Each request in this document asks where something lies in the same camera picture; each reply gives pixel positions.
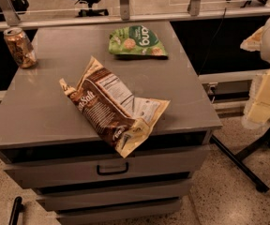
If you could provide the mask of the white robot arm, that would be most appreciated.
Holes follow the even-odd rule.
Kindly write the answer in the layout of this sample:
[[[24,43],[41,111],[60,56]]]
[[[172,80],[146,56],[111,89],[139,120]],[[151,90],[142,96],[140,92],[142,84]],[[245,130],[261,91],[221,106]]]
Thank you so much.
[[[259,128],[270,119],[270,17],[264,26],[241,43],[240,48],[259,52],[261,59],[269,65],[268,69],[258,72],[253,78],[242,118],[245,128]]]

